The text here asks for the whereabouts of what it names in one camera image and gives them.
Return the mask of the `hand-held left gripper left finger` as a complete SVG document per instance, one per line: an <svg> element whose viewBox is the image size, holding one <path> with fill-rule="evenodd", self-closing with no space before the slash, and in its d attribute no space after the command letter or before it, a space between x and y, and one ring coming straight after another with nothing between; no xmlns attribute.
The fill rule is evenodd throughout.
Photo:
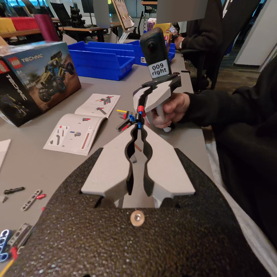
<svg viewBox="0 0 277 277"><path fill-rule="evenodd" d="M106 144L81 192L108 197L116 206L126 194L131 195L133 189L133 168L131 157L135 153L134 142L137 140L138 127L133 124Z"/></svg>

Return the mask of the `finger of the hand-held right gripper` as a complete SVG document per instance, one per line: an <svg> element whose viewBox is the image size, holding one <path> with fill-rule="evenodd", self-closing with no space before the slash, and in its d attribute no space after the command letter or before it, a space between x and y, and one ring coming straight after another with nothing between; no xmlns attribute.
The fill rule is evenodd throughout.
<svg viewBox="0 0 277 277"><path fill-rule="evenodd" d="M171 96L170 84L172 81L162 82L152 89L152 92L147 96L144 105L144 112L147 113L152 109L161 105L165 100Z"/></svg>
<svg viewBox="0 0 277 277"><path fill-rule="evenodd" d="M133 105L135 111L139 112L139 106L143 106L143 112L145 112L145 106L147 97L152 93L152 87L141 87L133 92Z"/></svg>

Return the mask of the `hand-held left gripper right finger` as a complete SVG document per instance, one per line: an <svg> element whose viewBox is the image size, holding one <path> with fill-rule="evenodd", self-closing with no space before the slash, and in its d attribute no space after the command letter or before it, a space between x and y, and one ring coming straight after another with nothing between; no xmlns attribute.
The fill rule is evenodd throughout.
<svg viewBox="0 0 277 277"><path fill-rule="evenodd" d="M190 196L196 190L176 150L149 127L137 129L136 207L160 208L165 199Z"/></svg>

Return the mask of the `small red blue lego assembly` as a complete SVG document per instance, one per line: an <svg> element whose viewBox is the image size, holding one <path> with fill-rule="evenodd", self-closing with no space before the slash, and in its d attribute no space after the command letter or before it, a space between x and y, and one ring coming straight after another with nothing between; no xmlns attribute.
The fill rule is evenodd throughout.
<svg viewBox="0 0 277 277"><path fill-rule="evenodd" d="M144 125L144 117L146 116L144 112L144 106L138 106L137 113L135 116L129 115L129 120L131 124L137 124L139 130L141 130Z"/></svg>

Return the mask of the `black angled lego beam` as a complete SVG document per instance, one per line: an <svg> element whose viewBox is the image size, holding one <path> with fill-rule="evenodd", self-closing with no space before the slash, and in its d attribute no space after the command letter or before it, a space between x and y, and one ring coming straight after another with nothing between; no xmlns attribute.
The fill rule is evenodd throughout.
<svg viewBox="0 0 277 277"><path fill-rule="evenodd" d="M121 122L117 127L116 130L121 132L123 130L123 128L125 128L128 124L131 124L130 119L126 119L123 122Z"/></svg>

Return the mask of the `person's right forearm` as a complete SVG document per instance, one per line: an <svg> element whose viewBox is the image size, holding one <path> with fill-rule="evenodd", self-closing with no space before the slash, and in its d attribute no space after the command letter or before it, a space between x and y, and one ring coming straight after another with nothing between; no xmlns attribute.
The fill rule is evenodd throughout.
<svg viewBox="0 0 277 277"><path fill-rule="evenodd" d="M276 84L240 87L229 95L225 91L206 90L187 94L190 104L180 120L198 126L225 126L233 123L260 125L276 113Z"/></svg>

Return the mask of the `short grey lego beam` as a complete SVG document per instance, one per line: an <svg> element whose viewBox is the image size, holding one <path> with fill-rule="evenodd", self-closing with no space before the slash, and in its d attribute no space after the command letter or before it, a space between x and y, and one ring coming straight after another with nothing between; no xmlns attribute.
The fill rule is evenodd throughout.
<svg viewBox="0 0 277 277"><path fill-rule="evenodd" d="M21 211L27 211L30 206L33 205L33 203L35 202L37 196L39 196L41 194L42 190L38 189L36 190L28 199L28 201L22 206Z"/></svg>

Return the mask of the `black lego connector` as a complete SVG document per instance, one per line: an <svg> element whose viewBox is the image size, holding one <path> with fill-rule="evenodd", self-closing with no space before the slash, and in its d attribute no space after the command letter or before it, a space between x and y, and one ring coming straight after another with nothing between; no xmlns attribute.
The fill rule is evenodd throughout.
<svg viewBox="0 0 277 277"><path fill-rule="evenodd" d="M20 191L23 191L23 190L25 190L25 187L6 189L6 190L4 190L4 195L10 195L10 194L20 192Z"/></svg>

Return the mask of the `pile of small lego pieces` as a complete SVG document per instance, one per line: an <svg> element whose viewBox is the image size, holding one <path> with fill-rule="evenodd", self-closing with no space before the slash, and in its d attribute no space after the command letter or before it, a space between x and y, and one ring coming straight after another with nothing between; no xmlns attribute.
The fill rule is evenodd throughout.
<svg viewBox="0 0 277 277"><path fill-rule="evenodd" d="M1 232L0 237L0 263L4 264L1 268L0 276L4 276L8 269L17 260L20 253L33 231L33 226L24 223L15 232L5 229Z"/></svg>

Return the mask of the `person's right hand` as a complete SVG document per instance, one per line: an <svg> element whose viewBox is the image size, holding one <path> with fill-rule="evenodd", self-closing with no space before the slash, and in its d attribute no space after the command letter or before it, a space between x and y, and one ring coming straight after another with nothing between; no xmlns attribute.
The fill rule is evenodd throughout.
<svg viewBox="0 0 277 277"><path fill-rule="evenodd" d="M189 108L190 98L186 93L172 93L171 97L162 106L163 115L161 117L157 111L152 111L152 123L155 127L164 129L172 123L179 122Z"/></svg>

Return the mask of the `blue plastic bin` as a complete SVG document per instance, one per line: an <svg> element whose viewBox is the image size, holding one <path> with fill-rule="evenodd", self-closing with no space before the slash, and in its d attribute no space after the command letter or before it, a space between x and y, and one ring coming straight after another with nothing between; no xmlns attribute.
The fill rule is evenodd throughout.
<svg viewBox="0 0 277 277"><path fill-rule="evenodd" d="M68 45L78 76L120 81L135 63L133 46L105 42Z"/></svg>
<svg viewBox="0 0 277 277"><path fill-rule="evenodd" d="M127 44L130 44L133 46L133 51L135 55L135 64L147 66L146 59L143 55L139 40L134 40ZM171 62L174 57L175 57L175 44L171 43L169 46L169 53L168 53L169 61Z"/></svg>

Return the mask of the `open instruction booklet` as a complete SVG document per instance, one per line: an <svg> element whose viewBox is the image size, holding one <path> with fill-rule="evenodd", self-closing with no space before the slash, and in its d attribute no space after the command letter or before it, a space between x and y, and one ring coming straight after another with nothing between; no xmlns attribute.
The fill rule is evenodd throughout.
<svg viewBox="0 0 277 277"><path fill-rule="evenodd" d="M92 94L73 114L58 121L43 149L87 156L101 123L119 99L120 95Z"/></svg>

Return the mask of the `person's black upper body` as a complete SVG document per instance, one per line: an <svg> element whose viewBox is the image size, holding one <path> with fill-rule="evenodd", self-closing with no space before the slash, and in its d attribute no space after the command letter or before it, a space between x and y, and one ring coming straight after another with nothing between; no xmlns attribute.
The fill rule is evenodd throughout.
<svg viewBox="0 0 277 277"><path fill-rule="evenodd" d="M254 86L277 81L276 57ZM231 196L276 247L276 113L265 123L212 126L222 179Z"/></svg>

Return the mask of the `maroon cylindrical object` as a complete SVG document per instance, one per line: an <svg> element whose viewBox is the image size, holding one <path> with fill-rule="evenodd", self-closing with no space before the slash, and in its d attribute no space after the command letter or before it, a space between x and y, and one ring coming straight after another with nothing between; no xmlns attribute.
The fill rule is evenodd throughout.
<svg viewBox="0 0 277 277"><path fill-rule="evenodd" d="M45 41L60 41L57 30L49 14L34 14L34 18Z"/></svg>

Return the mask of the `red and yellow cloth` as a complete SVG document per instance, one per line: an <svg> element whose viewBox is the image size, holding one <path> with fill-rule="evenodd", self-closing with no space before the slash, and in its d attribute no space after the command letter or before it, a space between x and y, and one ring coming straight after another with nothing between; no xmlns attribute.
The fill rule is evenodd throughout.
<svg viewBox="0 0 277 277"><path fill-rule="evenodd" d="M32 17L5 17L0 18L0 33L39 29L35 18Z"/></svg>

